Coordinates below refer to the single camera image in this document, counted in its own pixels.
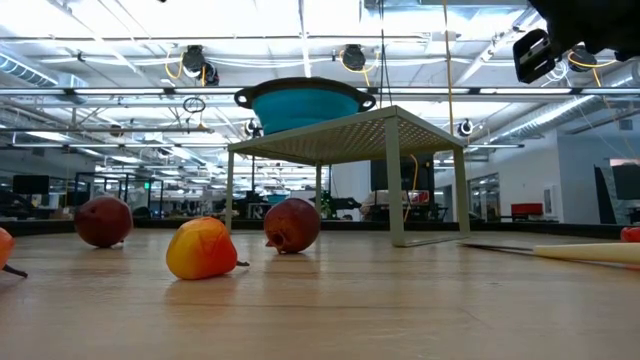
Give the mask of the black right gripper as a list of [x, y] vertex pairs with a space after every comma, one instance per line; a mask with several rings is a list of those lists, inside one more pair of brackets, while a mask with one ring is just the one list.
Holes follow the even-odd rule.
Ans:
[[589, 42], [597, 51], [612, 50], [618, 61], [640, 57], [640, 0], [527, 1], [546, 20], [547, 32], [529, 31], [513, 44], [521, 83], [532, 83], [555, 68], [552, 49], [569, 50], [580, 43], [588, 47]]

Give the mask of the knife with cream handle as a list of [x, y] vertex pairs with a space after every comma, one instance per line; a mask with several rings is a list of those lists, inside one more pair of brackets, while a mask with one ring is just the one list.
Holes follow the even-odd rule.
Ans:
[[552, 259], [640, 266], [640, 243], [537, 245], [531, 248], [478, 243], [461, 243], [461, 246], [495, 251], [522, 252]]

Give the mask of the blue grey collapsible colander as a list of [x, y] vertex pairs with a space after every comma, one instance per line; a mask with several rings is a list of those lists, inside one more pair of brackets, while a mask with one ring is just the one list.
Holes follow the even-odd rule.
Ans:
[[265, 135], [352, 116], [376, 105], [373, 95], [322, 77], [269, 80], [242, 88], [234, 101], [255, 113]]

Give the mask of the dark red pomegranate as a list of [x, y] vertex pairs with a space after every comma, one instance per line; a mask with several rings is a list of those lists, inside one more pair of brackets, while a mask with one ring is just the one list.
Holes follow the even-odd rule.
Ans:
[[299, 253], [315, 242], [320, 228], [321, 217], [308, 201], [288, 198], [273, 206], [264, 218], [266, 246], [279, 254]]
[[133, 218], [124, 201], [112, 196], [97, 196], [77, 209], [74, 227], [85, 243], [109, 248], [125, 240], [133, 229]]

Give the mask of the red box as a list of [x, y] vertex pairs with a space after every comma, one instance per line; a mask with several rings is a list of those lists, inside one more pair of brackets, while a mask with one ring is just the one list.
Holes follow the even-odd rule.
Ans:
[[544, 207], [542, 203], [513, 203], [511, 205], [511, 216], [542, 216]]

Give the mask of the black cabinet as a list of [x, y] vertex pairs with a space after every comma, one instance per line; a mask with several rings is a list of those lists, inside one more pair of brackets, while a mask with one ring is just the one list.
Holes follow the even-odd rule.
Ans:
[[[434, 205], [431, 197], [434, 190], [433, 156], [430, 154], [408, 155], [400, 158], [401, 201], [405, 222], [423, 222], [430, 218]], [[389, 189], [387, 166], [384, 160], [370, 162], [369, 197], [363, 202], [361, 212], [366, 220], [387, 222], [389, 220]]]

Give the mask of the pale green perforated metal rack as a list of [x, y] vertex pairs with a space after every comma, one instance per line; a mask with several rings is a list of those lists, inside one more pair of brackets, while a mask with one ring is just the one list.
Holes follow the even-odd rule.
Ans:
[[[233, 143], [227, 147], [226, 228], [232, 229], [234, 159], [237, 154], [304, 164], [316, 169], [326, 165], [384, 159], [391, 244], [407, 248], [462, 240], [471, 233], [464, 149], [462, 140], [396, 105]], [[416, 238], [405, 232], [400, 158], [442, 151], [451, 151], [454, 157], [459, 232], [435, 238]]]

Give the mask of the black monitor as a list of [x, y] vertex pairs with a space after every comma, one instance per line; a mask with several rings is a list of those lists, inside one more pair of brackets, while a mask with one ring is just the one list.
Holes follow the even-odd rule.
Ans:
[[50, 177], [48, 175], [14, 175], [12, 179], [12, 191], [22, 195], [46, 195], [50, 189]]

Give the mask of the silver ventilation duct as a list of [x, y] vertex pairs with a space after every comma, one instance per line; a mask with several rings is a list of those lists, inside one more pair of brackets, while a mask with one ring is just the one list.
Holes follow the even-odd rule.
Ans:
[[544, 105], [529, 114], [517, 118], [513, 126], [502, 128], [490, 138], [490, 143], [503, 143], [508, 139], [524, 139], [570, 122], [587, 111], [597, 111], [612, 97], [640, 95], [640, 61], [634, 61], [613, 72], [603, 88], [576, 88], [568, 100]]
[[48, 72], [26, 58], [0, 48], [0, 73], [20, 79], [37, 88], [84, 88], [88, 83], [64, 72]]

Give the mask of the black aluminium frame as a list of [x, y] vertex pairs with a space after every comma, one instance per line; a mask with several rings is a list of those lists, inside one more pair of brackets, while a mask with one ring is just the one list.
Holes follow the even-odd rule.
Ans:
[[[136, 219], [134, 227], [140, 229], [177, 229], [185, 222], [185, 219]], [[73, 233], [75, 231], [72, 220], [0, 221], [0, 227], [15, 237]], [[389, 224], [385, 222], [323, 221], [321, 229], [324, 231], [388, 231]], [[620, 238], [622, 229], [622, 225], [551, 222], [473, 222], [471, 224], [472, 231], [527, 232], [613, 240]], [[459, 226], [457, 223], [408, 222], [405, 224], [405, 230], [417, 232], [458, 231]]]

